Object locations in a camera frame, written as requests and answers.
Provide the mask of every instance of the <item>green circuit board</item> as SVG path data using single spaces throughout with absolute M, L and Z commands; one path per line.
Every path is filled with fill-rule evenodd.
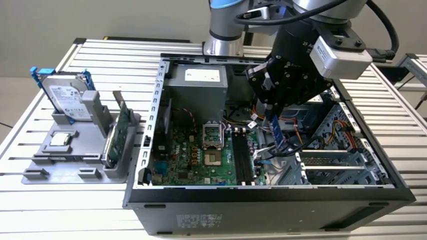
M 163 186 L 183 185 L 236 185 L 236 169 L 234 160 L 234 143 L 231 133 L 224 133 L 222 150 L 203 149 L 203 137 L 182 128 L 172 130 L 171 155 L 167 162 L 156 162 L 155 169 L 162 168 L 152 177 L 152 183 Z M 247 135 L 248 144 L 258 144 L 255 132 Z M 266 184 L 264 172 L 255 179 L 256 185 Z

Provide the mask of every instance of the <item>white wall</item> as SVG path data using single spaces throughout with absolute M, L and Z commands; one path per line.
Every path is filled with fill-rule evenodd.
M 199 43 L 208 32 L 208 0 L 0 0 L 0 76 L 56 67 L 76 37 Z

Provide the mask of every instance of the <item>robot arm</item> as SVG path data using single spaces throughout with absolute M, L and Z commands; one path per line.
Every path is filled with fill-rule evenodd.
M 254 26 L 279 26 L 264 64 L 246 70 L 268 120 L 287 106 L 307 102 L 335 80 L 358 79 L 372 61 L 392 60 L 399 39 L 372 0 L 266 0 L 262 5 L 252 4 L 252 0 L 212 0 L 204 54 L 242 56 L 242 32 Z M 368 49 L 352 31 L 350 19 L 366 4 L 388 30 L 391 50 Z

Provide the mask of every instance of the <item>hard drive label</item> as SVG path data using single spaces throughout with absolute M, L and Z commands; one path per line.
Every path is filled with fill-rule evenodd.
M 53 97 L 64 114 L 76 121 L 91 121 L 87 106 L 83 104 L 79 90 L 72 86 L 49 86 Z

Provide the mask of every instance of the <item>black cable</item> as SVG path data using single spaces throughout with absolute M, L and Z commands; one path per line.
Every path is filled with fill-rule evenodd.
M 396 52 L 399 50 L 399 36 L 396 33 L 396 29 L 394 27 L 392 22 L 390 21 L 386 13 L 383 12 L 383 10 L 380 9 L 380 7 L 375 4 L 375 2 L 372 0 L 367 0 L 366 5 L 368 6 L 368 8 L 372 10 L 372 12 L 376 14 L 382 24 L 384 25 L 388 35 L 390 35 L 390 40 L 391 40 L 391 49 L 388 51 L 392 51 L 394 55 L 396 55 Z
M 332 2 L 327 3 L 326 5 L 315 8 L 310 11 L 303 12 L 299 15 L 295 15 L 295 16 L 291 16 L 287 18 L 280 18 L 280 19 L 270 19 L 270 20 L 244 19 L 244 17 L 247 15 L 248 15 L 248 17 L 251 17 L 251 13 L 242 13 L 238 16 L 235 16 L 234 22 L 238 24 L 243 24 L 243 25 L 256 25 L 256 26 L 274 26 L 274 25 L 290 24 L 290 23 L 304 20 L 304 19 L 323 13 L 324 11 L 335 8 L 338 5 L 343 4 L 347 1 L 348 0 L 332 1 Z
M 314 141 L 316 141 L 316 140 L 320 142 L 320 148 L 323 149 L 323 148 L 324 148 L 324 141 L 326 141 L 326 140 L 324 140 L 323 137 L 320 137 L 320 136 L 314 136 L 304 144 L 302 144 L 299 147 L 296 147 L 295 149 L 292 149 L 292 151 L 271 154 L 271 156 L 267 157 L 267 158 L 263 159 L 263 160 L 270 160 L 270 159 L 274 159 L 274 158 L 276 158 L 276 157 L 284 158 L 284 157 L 292 156 L 292 155 L 295 155 L 295 153 L 296 153 L 298 151 L 300 151 L 302 149 L 307 148 L 307 146 L 308 146 Z
M 418 102 L 416 107 L 415 107 L 415 110 L 418 110 L 418 109 L 420 108 L 423 102 L 424 102 L 423 100 L 420 100 L 420 101 Z
M 5 126 L 5 127 L 8 127 L 8 128 L 13 128 L 13 126 L 11 126 L 11 125 L 8 125 L 8 124 L 5 124 L 5 123 L 3 123 L 3 122 L 0 122 L 0 125 L 3 125 L 3 126 Z
M 415 76 L 412 76 L 408 80 L 406 80 L 406 82 L 396 88 L 398 91 L 414 78 L 415 78 Z

